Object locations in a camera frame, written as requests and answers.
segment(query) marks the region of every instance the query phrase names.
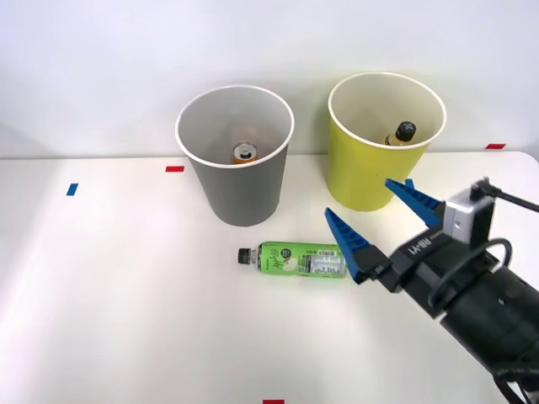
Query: plastic bottle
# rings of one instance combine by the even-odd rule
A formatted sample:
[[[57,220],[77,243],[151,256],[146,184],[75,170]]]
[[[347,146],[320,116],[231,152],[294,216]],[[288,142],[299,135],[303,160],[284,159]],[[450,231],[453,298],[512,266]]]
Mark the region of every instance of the plastic bottle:
[[[408,146],[412,144],[416,127],[412,122],[404,121],[398,126],[393,135],[386,138],[384,143],[387,146]]]
[[[258,248],[240,248],[237,261],[265,274],[343,278],[347,272],[343,253],[331,244],[263,242]]]

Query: soda can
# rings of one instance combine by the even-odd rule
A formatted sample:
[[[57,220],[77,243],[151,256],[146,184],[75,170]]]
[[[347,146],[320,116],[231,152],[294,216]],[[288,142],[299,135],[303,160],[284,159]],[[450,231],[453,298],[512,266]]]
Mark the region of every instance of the soda can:
[[[236,164],[244,164],[245,162],[255,162],[258,160],[256,154],[256,146],[253,143],[244,141],[235,145],[232,154]]]

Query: bottle cap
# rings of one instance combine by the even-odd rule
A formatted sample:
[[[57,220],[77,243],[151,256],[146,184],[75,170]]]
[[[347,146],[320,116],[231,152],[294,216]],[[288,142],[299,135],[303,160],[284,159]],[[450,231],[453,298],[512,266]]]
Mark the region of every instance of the bottle cap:
[[[405,120],[398,126],[395,137],[400,141],[411,141],[415,135],[415,129],[415,125],[412,122]]]
[[[237,261],[239,263],[251,263],[251,249],[240,248],[237,252]]]

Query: white table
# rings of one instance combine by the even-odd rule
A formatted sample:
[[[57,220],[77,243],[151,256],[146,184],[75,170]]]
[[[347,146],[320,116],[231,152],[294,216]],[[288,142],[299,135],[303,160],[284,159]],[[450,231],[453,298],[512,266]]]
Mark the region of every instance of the white table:
[[[236,228],[184,158],[1,161],[0,402],[505,403],[406,294],[237,264],[263,241],[333,242],[324,202],[385,253],[424,228],[398,199],[343,208],[326,163],[289,157],[278,210]],[[484,175],[539,201],[539,164],[519,152],[428,154],[411,177],[444,199]],[[539,215],[498,202],[491,234],[539,288],[537,229]]]

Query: red tape marker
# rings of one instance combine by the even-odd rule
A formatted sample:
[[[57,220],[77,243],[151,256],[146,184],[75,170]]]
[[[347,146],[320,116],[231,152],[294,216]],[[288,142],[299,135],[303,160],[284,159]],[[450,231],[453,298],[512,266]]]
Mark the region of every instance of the red tape marker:
[[[182,173],[184,171],[184,166],[167,166],[165,168],[165,173]]]
[[[490,143],[485,150],[502,150],[504,147],[505,143]]]

